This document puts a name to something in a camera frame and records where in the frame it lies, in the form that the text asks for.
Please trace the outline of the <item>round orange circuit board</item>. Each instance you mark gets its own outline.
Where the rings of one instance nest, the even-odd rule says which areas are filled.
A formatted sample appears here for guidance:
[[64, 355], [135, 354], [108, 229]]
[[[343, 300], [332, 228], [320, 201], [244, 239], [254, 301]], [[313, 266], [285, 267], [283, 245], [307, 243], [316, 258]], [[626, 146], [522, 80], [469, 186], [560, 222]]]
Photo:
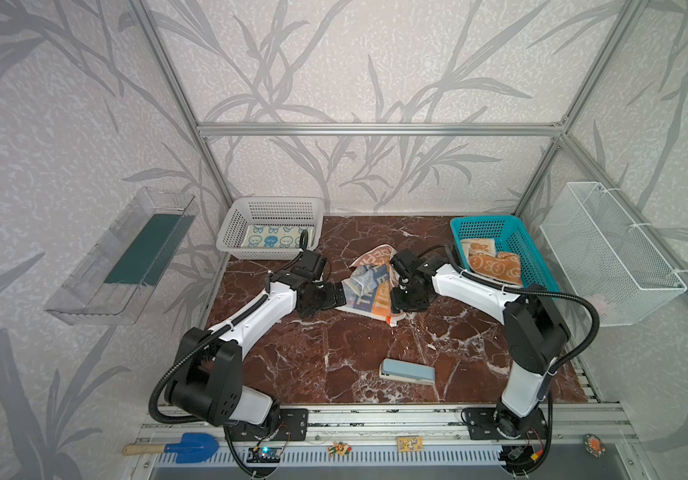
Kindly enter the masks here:
[[604, 442], [594, 434], [586, 434], [583, 443], [585, 450], [595, 458], [602, 458], [606, 454]]

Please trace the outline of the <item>aluminium horizontal frame bar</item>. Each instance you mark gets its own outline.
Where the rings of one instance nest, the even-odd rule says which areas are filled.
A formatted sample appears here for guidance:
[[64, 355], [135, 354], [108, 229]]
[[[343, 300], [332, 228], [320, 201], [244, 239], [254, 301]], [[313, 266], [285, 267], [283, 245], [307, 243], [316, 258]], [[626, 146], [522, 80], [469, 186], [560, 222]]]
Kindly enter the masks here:
[[549, 123], [216, 123], [197, 126], [204, 138], [225, 136], [515, 136], [556, 137]]

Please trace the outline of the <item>blue bunny pattern towel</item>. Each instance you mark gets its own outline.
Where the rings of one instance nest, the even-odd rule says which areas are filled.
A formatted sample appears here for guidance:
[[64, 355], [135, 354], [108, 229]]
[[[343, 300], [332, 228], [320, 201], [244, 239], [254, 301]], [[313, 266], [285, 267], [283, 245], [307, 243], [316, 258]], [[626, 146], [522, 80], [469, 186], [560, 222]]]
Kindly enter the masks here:
[[303, 232], [307, 234], [307, 241], [310, 244], [315, 233], [313, 226], [249, 225], [241, 247], [251, 249], [299, 248]]

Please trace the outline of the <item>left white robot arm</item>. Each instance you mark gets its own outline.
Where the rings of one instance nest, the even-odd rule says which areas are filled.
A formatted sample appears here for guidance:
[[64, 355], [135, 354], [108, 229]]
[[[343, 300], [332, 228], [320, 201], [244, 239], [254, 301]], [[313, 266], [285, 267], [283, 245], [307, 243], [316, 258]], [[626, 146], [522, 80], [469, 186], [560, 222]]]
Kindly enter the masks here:
[[281, 407], [273, 397], [243, 380], [247, 353], [276, 324], [291, 314], [312, 318], [346, 304], [343, 284], [323, 280], [327, 259], [308, 248], [309, 234], [300, 234], [300, 249], [246, 306], [207, 329], [192, 328], [181, 339], [172, 367], [154, 387], [148, 410], [158, 423], [206, 422], [228, 429], [243, 424], [265, 437], [280, 428]]

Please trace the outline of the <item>orange rabbit print towel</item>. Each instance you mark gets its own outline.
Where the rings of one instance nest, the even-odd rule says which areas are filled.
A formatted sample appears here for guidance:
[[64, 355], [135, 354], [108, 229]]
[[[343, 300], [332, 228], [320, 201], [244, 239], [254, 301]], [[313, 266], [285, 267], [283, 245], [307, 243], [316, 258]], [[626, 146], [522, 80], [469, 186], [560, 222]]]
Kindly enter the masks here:
[[464, 259], [475, 273], [506, 284], [523, 285], [520, 256], [499, 251], [493, 239], [465, 239], [461, 247]]

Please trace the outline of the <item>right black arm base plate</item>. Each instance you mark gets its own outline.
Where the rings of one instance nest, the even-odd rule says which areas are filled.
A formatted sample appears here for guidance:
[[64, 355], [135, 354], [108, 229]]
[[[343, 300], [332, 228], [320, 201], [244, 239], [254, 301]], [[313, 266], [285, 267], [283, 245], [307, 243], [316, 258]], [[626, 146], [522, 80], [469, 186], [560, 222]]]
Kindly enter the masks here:
[[536, 433], [544, 440], [548, 427], [539, 408], [526, 417], [519, 417], [503, 405], [465, 408], [461, 420], [471, 440], [525, 440], [529, 433]]

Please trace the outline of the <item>white perforated plastic basket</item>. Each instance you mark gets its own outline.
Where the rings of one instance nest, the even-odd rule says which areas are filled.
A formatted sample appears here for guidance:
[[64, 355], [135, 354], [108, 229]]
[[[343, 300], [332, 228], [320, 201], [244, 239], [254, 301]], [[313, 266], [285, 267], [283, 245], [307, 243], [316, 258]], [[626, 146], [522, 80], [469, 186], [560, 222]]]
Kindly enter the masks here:
[[291, 260], [300, 252], [293, 249], [242, 248], [249, 225], [313, 226], [315, 233], [307, 248], [318, 247], [323, 224], [324, 203], [313, 197], [243, 197], [235, 200], [217, 237], [217, 249], [241, 260]]

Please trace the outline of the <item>teal perforated plastic basket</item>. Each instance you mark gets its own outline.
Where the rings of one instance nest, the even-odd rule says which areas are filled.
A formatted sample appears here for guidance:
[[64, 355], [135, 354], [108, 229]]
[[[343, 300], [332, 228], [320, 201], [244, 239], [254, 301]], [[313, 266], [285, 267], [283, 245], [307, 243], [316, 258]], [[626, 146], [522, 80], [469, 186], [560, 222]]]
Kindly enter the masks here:
[[[483, 215], [454, 218], [450, 221], [454, 246], [446, 253], [451, 257], [450, 265], [462, 277], [491, 289], [497, 295], [526, 295], [540, 291], [542, 296], [562, 298], [550, 269], [529, 235], [523, 222], [516, 216]], [[521, 260], [520, 278], [522, 287], [506, 286], [502, 281], [487, 279], [478, 269], [469, 265], [462, 252], [462, 240], [492, 239], [497, 252], [517, 254]]]

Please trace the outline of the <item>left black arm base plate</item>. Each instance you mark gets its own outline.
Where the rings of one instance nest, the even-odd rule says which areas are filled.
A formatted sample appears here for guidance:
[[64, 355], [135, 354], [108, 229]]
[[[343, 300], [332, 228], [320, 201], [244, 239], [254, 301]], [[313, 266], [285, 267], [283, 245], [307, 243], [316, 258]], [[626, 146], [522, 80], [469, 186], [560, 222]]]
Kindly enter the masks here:
[[302, 408], [280, 408], [270, 414], [266, 424], [253, 425], [238, 422], [226, 426], [233, 441], [259, 442], [290, 441], [302, 442], [307, 438], [309, 410]]

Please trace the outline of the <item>blue rabbit print towel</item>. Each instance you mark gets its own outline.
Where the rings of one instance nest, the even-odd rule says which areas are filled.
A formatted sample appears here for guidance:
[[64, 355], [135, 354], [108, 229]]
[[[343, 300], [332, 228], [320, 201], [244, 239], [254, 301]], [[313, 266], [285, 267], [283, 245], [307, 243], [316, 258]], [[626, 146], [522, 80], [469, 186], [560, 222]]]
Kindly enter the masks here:
[[346, 303], [337, 310], [397, 327], [406, 314], [392, 309], [391, 293], [399, 281], [390, 261], [396, 253], [393, 246], [382, 244], [358, 257], [350, 265], [350, 277], [342, 281]]

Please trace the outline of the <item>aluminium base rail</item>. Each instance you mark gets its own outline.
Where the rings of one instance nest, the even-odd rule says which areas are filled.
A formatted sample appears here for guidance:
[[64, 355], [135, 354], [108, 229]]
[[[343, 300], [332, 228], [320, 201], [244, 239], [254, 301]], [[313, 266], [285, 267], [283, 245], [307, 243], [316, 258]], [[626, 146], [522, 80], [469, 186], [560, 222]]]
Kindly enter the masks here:
[[[462, 423], [464, 404], [328, 404], [306, 405], [309, 411], [303, 440], [293, 446], [391, 445], [399, 437], [420, 437], [429, 445], [472, 444]], [[587, 434], [607, 444], [639, 441], [618, 403], [560, 404], [554, 406], [553, 442], [576, 443]]]

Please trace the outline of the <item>clear plastic wall tray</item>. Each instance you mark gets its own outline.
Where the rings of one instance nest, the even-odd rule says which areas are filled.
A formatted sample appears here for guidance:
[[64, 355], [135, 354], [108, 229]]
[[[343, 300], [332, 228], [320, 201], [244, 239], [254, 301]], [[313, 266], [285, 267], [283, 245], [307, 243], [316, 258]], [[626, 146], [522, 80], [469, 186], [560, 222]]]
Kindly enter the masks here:
[[135, 324], [199, 211], [193, 194], [141, 188], [45, 311], [72, 326]]

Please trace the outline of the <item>green microcontroller board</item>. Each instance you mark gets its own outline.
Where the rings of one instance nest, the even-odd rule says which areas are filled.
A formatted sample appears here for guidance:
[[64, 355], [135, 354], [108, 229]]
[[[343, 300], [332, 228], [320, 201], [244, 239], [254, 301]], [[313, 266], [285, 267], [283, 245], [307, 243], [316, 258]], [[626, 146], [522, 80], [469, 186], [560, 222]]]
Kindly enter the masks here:
[[284, 447], [255, 446], [247, 450], [246, 463], [248, 465], [279, 464], [285, 453]]

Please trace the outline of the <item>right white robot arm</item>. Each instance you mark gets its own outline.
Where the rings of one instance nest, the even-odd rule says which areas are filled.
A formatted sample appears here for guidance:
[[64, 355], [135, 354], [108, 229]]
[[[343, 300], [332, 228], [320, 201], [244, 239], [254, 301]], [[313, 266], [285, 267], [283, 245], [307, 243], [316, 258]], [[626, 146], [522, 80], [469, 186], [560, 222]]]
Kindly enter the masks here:
[[[392, 309], [421, 313], [436, 298], [448, 297], [504, 326], [512, 366], [493, 421], [502, 437], [517, 439], [539, 421], [537, 410], [549, 396], [551, 378], [595, 340], [600, 315], [583, 297], [549, 291], [540, 285], [508, 285], [466, 270], [455, 261], [449, 246], [445, 250], [445, 257], [428, 260], [409, 249], [392, 257], [390, 265], [398, 277], [398, 286], [390, 293]], [[564, 350], [571, 331], [556, 304], [558, 300], [583, 307], [591, 321], [585, 338], [570, 351]]]

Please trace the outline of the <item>blue toy shovel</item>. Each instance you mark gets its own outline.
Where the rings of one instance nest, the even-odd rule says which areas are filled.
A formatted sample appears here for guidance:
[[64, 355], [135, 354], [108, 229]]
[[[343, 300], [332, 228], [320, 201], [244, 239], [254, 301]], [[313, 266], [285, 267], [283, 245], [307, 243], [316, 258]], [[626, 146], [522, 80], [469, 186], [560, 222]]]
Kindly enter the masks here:
[[202, 463], [219, 450], [218, 440], [207, 433], [184, 433], [178, 443], [128, 444], [122, 450], [123, 456], [151, 454], [175, 454], [177, 464]]

